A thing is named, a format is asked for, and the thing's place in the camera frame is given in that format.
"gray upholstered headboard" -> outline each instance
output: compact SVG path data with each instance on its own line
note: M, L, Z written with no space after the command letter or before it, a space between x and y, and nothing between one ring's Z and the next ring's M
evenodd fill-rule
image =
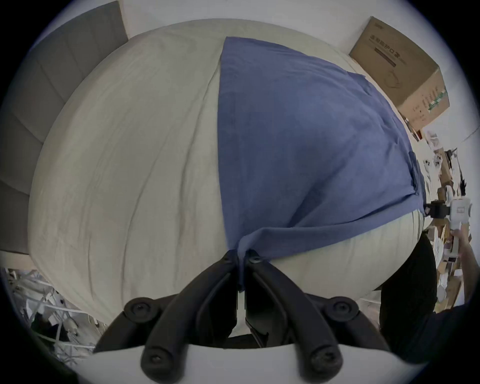
M26 55L0 108L0 250L28 253L28 199L48 131L82 80L127 40L114 1L68 21Z

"blue towel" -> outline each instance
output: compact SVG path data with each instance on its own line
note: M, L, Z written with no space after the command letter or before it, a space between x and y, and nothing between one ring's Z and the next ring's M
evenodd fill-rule
M227 37L217 129L225 232L240 257L289 256L423 212L402 123L364 76L330 62Z

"person's arm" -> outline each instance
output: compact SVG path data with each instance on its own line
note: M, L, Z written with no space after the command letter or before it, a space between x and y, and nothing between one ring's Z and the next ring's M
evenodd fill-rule
M462 263L463 289L466 302L471 299L475 291L475 286L480 276L480 268L477 260L475 260L475 255L473 254L472 247L470 247L467 236L459 229L453 230L451 234L458 237L458 256Z

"white bedsheet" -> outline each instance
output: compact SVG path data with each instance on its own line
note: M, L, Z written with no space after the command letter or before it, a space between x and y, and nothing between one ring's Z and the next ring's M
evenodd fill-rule
M43 146L28 237L41 273L105 323L132 298L178 293L227 251L216 148L225 36L279 43L365 74L314 37L242 20L163 27L103 60ZM413 212L273 264L308 293L358 299L401 266L422 226Z

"cardboard packaging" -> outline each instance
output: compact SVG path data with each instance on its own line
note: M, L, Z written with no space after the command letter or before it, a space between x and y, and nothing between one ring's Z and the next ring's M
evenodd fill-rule
M442 157L442 168L440 169L440 183L442 184L442 187L445 185L453 187L452 173L450 172L449 161L444 149L437 149L435 153Z
M450 106L437 63L388 24L372 17L350 56L383 89L414 132Z

